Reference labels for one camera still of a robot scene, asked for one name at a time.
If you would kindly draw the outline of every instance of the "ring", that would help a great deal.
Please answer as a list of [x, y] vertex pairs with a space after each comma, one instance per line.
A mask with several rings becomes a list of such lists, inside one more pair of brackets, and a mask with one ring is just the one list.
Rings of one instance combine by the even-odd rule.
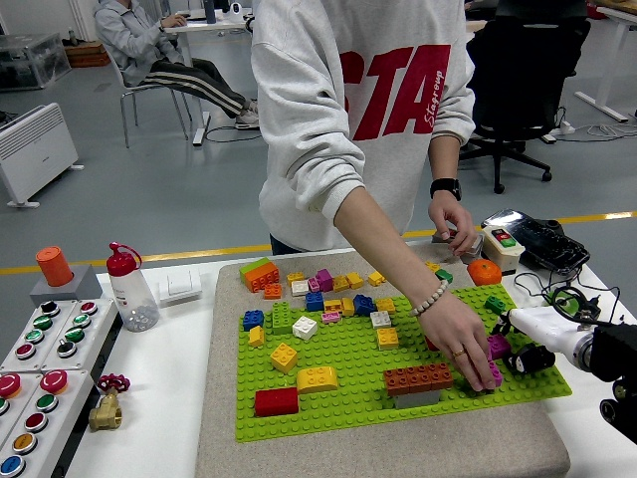
[[463, 347], [462, 350], [459, 352], [451, 352], [451, 355], [454, 356], [454, 359], [457, 359], [459, 356], [466, 353], [467, 353], [467, 349]]

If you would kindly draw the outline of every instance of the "hand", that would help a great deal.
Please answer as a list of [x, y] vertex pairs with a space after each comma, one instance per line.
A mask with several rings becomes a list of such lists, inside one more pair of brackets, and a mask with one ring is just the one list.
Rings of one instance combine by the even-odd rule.
[[188, 22], [181, 15], [170, 15], [161, 19], [161, 28], [185, 27]]
[[449, 238], [447, 221], [456, 226], [458, 232], [455, 239], [449, 244], [449, 249], [454, 256], [462, 256], [476, 242], [478, 233], [474, 227], [471, 214], [462, 207], [451, 192], [440, 190], [434, 193], [434, 198], [429, 204], [429, 217], [436, 225], [436, 230], [442, 235], [443, 239]]
[[487, 361], [489, 341], [485, 326], [469, 306], [446, 292], [420, 315], [419, 322], [427, 338], [465, 376], [473, 390], [496, 388]]

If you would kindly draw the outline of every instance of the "floor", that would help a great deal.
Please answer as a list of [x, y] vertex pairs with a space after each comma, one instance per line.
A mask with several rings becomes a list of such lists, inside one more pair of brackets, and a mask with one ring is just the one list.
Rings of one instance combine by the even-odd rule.
[[[562, 104], [575, 127], [612, 124], [606, 115], [573, 93], [595, 94], [606, 47], [614, 33], [610, 20], [592, 21], [577, 76], [566, 81]], [[253, 98], [247, 33], [202, 34], [192, 42], [194, 56], [213, 60], [235, 90]], [[637, 109], [637, 32], [622, 52], [609, 105], [631, 115]], [[142, 94], [139, 126], [130, 121], [130, 149], [123, 141], [120, 88], [112, 66], [73, 69], [41, 91], [0, 94], [0, 110], [25, 113], [38, 105], [58, 103], [79, 153], [83, 171], [68, 171], [33, 200], [37, 209], [5, 207], [10, 197], [0, 187], [0, 357], [11, 352], [34, 305], [29, 298], [41, 274], [35, 254], [60, 246], [70, 263], [91, 261], [105, 272], [108, 243], [118, 241], [144, 256], [195, 252], [194, 258], [155, 260], [144, 267], [267, 255], [268, 230], [258, 212], [258, 193], [265, 179], [267, 149], [254, 132], [221, 129], [194, 147], [181, 132], [168, 91]], [[230, 126], [219, 109], [211, 109], [211, 126]], [[594, 139], [586, 128], [568, 139]], [[541, 171], [512, 161], [503, 166], [502, 195], [493, 193], [493, 167], [487, 158], [462, 163], [463, 204], [476, 224], [504, 208], [536, 218], [561, 218], [567, 235], [590, 251], [589, 265], [608, 285], [621, 290], [621, 300], [637, 313], [633, 280], [637, 252], [637, 140], [562, 142], [531, 141], [527, 153], [548, 162], [553, 180], [540, 181]], [[410, 230], [424, 237], [432, 231], [427, 216], [430, 178], [423, 177]], [[628, 217], [600, 216], [631, 212]], [[257, 251], [248, 252], [250, 246]]]

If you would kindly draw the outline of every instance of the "white chair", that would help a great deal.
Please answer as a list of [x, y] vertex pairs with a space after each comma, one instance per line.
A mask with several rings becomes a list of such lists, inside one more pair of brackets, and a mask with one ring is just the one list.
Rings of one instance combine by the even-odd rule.
[[[139, 124], [137, 122], [137, 101], [135, 99], [135, 94], [139, 92], [144, 92], [146, 90], [156, 90], [158, 88], [167, 88], [167, 87], [163, 87], [161, 85], [142, 85], [139, 87], [127, 86], [123, 80], [123, 75], [121, 74], [121, 70], [119, 69], [119, 66], [117, 65], [115, 60], [112, 58], [112, 55], [110, 54], [110, 52], [108, 51], [106, 52], [108, 54], [108, 57], [110, 58], [110, 63], [112, 64], [112, 67], [115, 70], [115, 75], [117, 76], [117, 79], [119, 80], [119, 84], [121, 85], [122, 88], [126, 90], [126, 92], [123, 93], [121, 97], [119, 98], [119, 106], [121, 107], [121, 120], [123, 122], [123, 137], [126, 142], [126, 147], [130, 147], [128, 145], [128, 127], [126, 123], [124, 98], [126, 98], [127, 96], [132, 96], [132, 110], [135, 116], [135, 126], [138, 126]], [[177, 110], [177, 115], [179, 116], [179, 122], [181, 122], [181, 129], [183, 130], [183, 135], [186, 138], [186, 140], [188, 140], [188, 133], [186, 132], [186, 126], [183, 123], [183, 118], [181, 117], [181, 111], [179, 110], [179, 105], [177, 104], [177, 97], [175, 96], [174, 90], [170, 88], [168, 89], [170, 90], [170, 94], [172, 95], [172, 101], [175, 103], [175, 109]], [[188, 107], [188, 102], [186, 101], [186, 97], [183, 93], [181, 94], [181, 98], [183, 98], [183, 102], [186, 105], [186, 111], [188, 112], [188, 117], [190, 118], [190, 122], [192, 122], [192, 115], [190, 114], [190, 108]]]

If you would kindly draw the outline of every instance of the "sneaker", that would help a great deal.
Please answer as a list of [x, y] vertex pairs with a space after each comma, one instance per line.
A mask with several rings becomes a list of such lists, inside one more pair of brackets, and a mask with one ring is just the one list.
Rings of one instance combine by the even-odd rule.
[[248, 109], [235, 119], [236, 129], [259, 129], [259, 105], [252, 100]]

